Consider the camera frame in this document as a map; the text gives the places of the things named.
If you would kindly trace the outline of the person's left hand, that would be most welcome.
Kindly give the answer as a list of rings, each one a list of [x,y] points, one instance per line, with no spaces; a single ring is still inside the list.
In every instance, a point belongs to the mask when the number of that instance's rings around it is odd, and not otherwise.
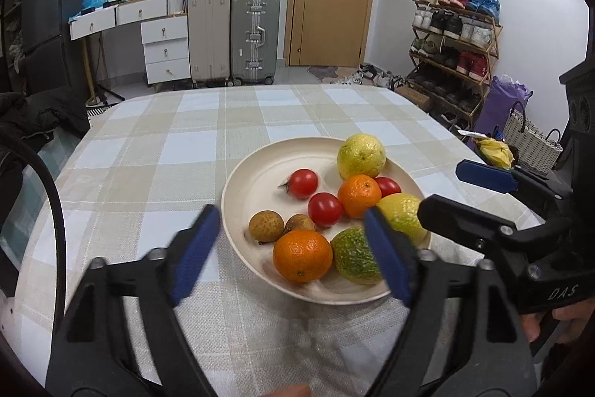
[[[309,384],[295,384],[289,387],[264,394],[262,397],[311,397],[312,389]]]

